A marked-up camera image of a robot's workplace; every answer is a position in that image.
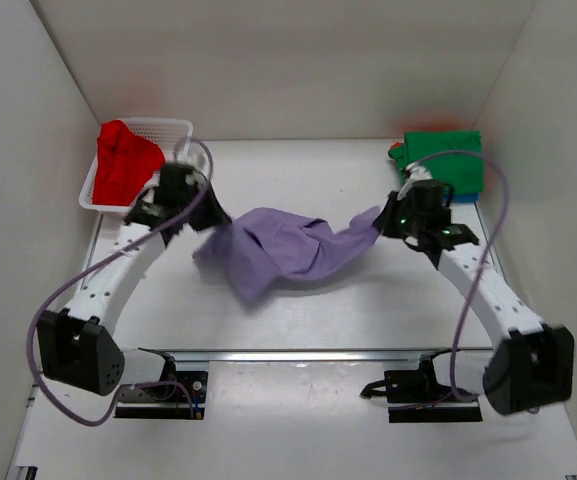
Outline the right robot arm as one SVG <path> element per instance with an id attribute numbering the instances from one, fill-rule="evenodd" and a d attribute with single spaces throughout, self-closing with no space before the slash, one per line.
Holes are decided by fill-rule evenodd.
<path id="1" fill-rule="evenodd" d="M 424 254 L 463 296 L 464 314 L 474 313 L 487 333 L 489 358 L 452 345 L 416 376 L 428 400 L 450 393 L 460 400 L 483 395 L 499 414 L 563 403 L 572 395 L 574 337 L 533 312 L 488 262 L 488 250 L 465 224 L 452 220 L 452 189 L 437 180 L 391 192 L 376 227 Z"/>

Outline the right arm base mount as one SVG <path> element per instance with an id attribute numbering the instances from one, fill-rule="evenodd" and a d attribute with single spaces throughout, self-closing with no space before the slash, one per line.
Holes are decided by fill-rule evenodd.
<path id="1" fill-rule="evenodd" d="M 415 369 L 385 370 L 382 379 L 364 386 L 360 397 L 384 398 L 390 424 L 482 422 L 477 400 L 459 402 L 449 386 L 437 381 L 434 359 L 425 354 Z"/>

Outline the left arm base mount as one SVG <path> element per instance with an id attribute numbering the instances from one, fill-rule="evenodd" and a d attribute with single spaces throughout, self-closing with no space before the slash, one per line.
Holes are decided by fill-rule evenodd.
<path id="1" fill-rule="evenodd" d="M 139 420 L 203 420 L 206 415 L 209 383 L 208 364 L 177 362 L 173 370 L 165 373 L 164 379 L 181 384 L 188 395 L 174 385 L 125 390 L 115 404 L 114 417 Z"/>

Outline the purple t-shirt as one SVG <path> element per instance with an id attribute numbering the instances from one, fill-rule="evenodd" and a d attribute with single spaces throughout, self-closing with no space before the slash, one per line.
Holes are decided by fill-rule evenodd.
<path id="1" fill-rule="evenodd" d="M 380 233 L 377 206 L 334 231 L 327 221 L 274 208 L 256 208 L 216 229 L 194 253 L 202 266 L 219 267 L 247 302 L 278 280 L 319 282 L 367 252 Z"/>

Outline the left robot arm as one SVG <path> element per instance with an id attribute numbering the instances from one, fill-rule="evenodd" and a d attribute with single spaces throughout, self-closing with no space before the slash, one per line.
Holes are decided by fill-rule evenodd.
<path id="1" fill-rule="evenodd" d="M 184 226 L 201 232 L 229 221 L 195 165 L 165 164 L 158 184 L 137 198 L 120 226 L 112 262 L 88 275 L 60 311 L 46 310 L 39 317 L 44 376 L 100 396 L 133 384 L 156 398 L 171 395 L 177 385 L 171 357 L 121 348 L 114 340 L 116 325 L 147 270 Z"/>

